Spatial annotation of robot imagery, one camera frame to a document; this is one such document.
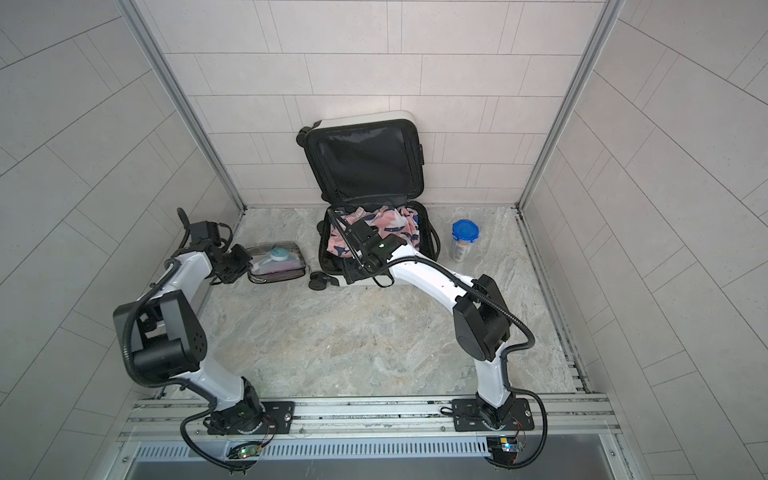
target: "suitcase lid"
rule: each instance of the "suitcase lid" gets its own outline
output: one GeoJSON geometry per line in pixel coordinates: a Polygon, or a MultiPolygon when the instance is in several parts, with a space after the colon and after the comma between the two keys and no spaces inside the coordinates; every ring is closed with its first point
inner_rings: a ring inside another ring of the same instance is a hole
{"type": "Polygon", "coordinates": [[[322,120],[296,142],[330,204],[403,205],[424,191],[424,156],[407,111],[322,120]]]}

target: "tiled wall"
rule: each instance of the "tiled wall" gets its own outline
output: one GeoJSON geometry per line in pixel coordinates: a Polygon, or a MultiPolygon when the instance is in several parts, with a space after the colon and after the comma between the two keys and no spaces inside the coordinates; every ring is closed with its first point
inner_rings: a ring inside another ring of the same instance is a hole
{"type": "Polygon", "coordinates": [[[114,3],[0,2],[0,478],[83,478],[147,395],[111,314],[176,207],[238,214],[114,3]]]}
{"type": "Polygon", "coordinates": [[[407,110],[426,203],[516,202],[602,2],[138,0],[246,204],[321,204],[296,132],[407,110]]]}
{"type": "Polygon", "coordinates": [[[768,474],[766,31],[766,2],[629,0],[525,208],[647,478],[768,474]]]}

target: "container with blue lid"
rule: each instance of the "container with blue lid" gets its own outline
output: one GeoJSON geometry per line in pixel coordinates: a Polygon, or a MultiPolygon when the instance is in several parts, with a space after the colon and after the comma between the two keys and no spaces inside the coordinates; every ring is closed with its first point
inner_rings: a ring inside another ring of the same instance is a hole
{"type": "Polygon", "coordinates": [[[453,224],[453,241],[450,255],[453,260],[463,262],[469,254],[472,244],[480,237],[480,228],[474,222],[466,219],[453,224]]]}

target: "metal corner post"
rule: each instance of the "metal corner post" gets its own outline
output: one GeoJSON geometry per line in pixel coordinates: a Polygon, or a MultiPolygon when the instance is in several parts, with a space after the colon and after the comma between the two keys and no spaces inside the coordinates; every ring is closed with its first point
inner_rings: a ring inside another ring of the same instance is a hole
{"type": "Polygon", "coordinates": [[[616,23],[619,11],[624,2],[625,0],[605,1],[598,22],[595,24],[594,30],[592,30],[592,35],[587,43],[587,47],[584,49],[584,54],[581,56],[581,60],[576,67],[576,73],[574,73],[574,77],[571,79],[571,84],[568,85],[568,91],[563,97],[563,103],[560,105],[558,114],[555,116],[554,122],[547,133],[544,146],[541,147],[541,152],[538,154],[536,163],[531,171],[531,176],[528,177],[528,181],[525,183],[525,189],[518,202],[518,209],[521,214],[525,212],[525,207],[531,200],[531,195],[536,187],[536,183],[538,182],[538,179],[541,178],[544,166],[560,139],[560,135],[565,128],[568,117],[576,106],[576,101],[578,100],[579,95],[581,95],[581,91],[584,90],[584,86],[587,84],[589,74],[592,72],[594,64],[598,61],[603,45],[605,45],[608,35],[611,33],[611,29],[616,23]]]}
{"type": "Polygon", "coordinates": [[[136,7],[134,0],[116,0],[116,3],[118,10],[121,15],[123,15],[123,18],[128,25],[128,29],[131,30],[131,33],[139,44],[144,56],[149,61],[149,64],[157,74],[157,78],[160,79],[160,83],[170,96],[181,119],[192,134],[192,138],[200,147],[200,151],[203,152],[208,163],[214,169],[216,176],[219,177],[219,180],[221,180],[221,183],[227,189],[230,198],[242,213],[246,208],[243,199],[240,198],[240,194],[237,193],[237,189],[232,183],[232,179],[230,179],[229,174],[227,174],[227,171],[224,169],[219,155],[216,153],[214,146],[211,144],[205,130],[202,128],[202,124],[187,100],[187,96],[182,92],[178,80],[174,77],[174,73],[166,62],[163,52],[157,46],[157,42],[155,42],[152,37],[149,28],[147,28],[147,24],[136,7]]]}

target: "black mounting plate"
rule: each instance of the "black mounting plate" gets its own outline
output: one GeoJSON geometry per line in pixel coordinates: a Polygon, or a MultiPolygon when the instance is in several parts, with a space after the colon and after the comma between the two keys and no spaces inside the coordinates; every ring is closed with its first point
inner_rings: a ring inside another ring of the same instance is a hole
{"type": "MultiPolygon", "coordinates": [[[[290,430],[290,424],[293,421],[293,409],[296,406],[294,402],[261,402],[264,405],[264,413],[272,417],[277,424],[278,434],[287,434],[290,430]]],[[[266,425],[262,422],[251,435],[263,435],[266,433],[266,425]]]]}
{"type": "MultiPolygon", "coordinates": [[[[462,415],[466,415],[472,418],[480,418],[480,412],[478,410],[478,400],[474,399],[453,399],[451,400],[451,410],[455,413],[453,415],[453,426],[457,432],[494,432],[491,430],[482,420],[470,420],[462,415]]],[[[515,420],[520,422],[522,430],[533,430],[533,416],[527,416],[525,413],[530,412],[531,409],[528,406],[528,400],[523,398],[515,398],[512,403],[512,408],[507,414],[507,424],[504,430],[517,430],[518,427],[515,424],[515,420]]]]}

